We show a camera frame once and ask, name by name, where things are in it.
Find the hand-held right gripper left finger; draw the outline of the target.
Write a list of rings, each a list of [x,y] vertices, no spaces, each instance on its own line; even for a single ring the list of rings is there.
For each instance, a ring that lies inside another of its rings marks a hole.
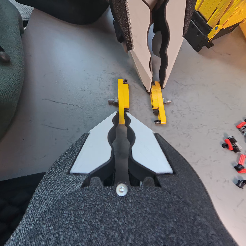
[[[88,136],[73,162],[69,174],[98,177],[104,186],[115,183],[115,155],[118,112],[115,111],[88,132]]]

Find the person's green hoodie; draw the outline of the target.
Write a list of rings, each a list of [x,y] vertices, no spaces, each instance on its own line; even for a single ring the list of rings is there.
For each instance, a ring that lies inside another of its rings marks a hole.
[[[23,21],[8,0],[0,1],[0,45],[10,63],[0,63],[0,138],[6,133],[16,112],[24,81]]]

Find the yellow lego beam assembly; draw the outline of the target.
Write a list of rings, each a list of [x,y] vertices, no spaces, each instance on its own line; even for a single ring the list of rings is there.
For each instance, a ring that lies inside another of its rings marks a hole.
[[[154,115],[158,116],[158,119],[154,121],[155,124],[166,124],[165,104],[169,104],[172,100],[167,100],[162,96],[162,89],[159,81],[152,81],[150,91],[151,106]]]
[[[125,124],[125,113],[130,111],[128,80],[118,79],[118,97],[109,99],[108,103],[118,104],[119,124]]]

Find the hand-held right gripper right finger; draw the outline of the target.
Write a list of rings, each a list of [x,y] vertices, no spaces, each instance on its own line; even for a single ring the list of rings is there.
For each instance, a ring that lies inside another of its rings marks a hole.
[[[130,143],[128,155],[128,176],[131,186],[141,186],[146,178],[153,179],[154,186],[160,186],[158,176],[172,175],[173,169],[163,152],[156,133],[132,116],[125,113],[127,140]]]

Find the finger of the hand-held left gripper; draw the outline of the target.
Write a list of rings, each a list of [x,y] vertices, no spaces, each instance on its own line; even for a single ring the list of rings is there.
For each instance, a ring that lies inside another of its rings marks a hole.
[[[168,81],[183,42],[185,0],[158,1],[154,20],[154,55],[160,58],[159,82]]]
[[[149,93],[152,86],[151,54],[148,33],[151,25],[150,6],[146,1],[129,0],[125,2],[132,48],[132,57],[137,74]]]

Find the pile of small lego parts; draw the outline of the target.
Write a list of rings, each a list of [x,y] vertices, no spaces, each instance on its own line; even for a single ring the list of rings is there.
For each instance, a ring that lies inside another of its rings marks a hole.
[[[236,125],[236,128],[240,131],[241,135],[246,138],[246,119]],[[224,139],[224,142],[221,145],[224,149],[227,149],[234,153],[239,153],[239,159],[237,164],[234,166],[234,169],[238,174],[246,174],[245,160],[246,154],[241,153],[242,147],[238,143],[238,140],[234,136],[228,136]]]

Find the yellow black lego truck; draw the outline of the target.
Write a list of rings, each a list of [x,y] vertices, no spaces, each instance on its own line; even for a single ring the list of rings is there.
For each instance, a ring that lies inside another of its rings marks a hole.
[[[199,52],[245,22],[245,0],[197,0],[185,39]]]

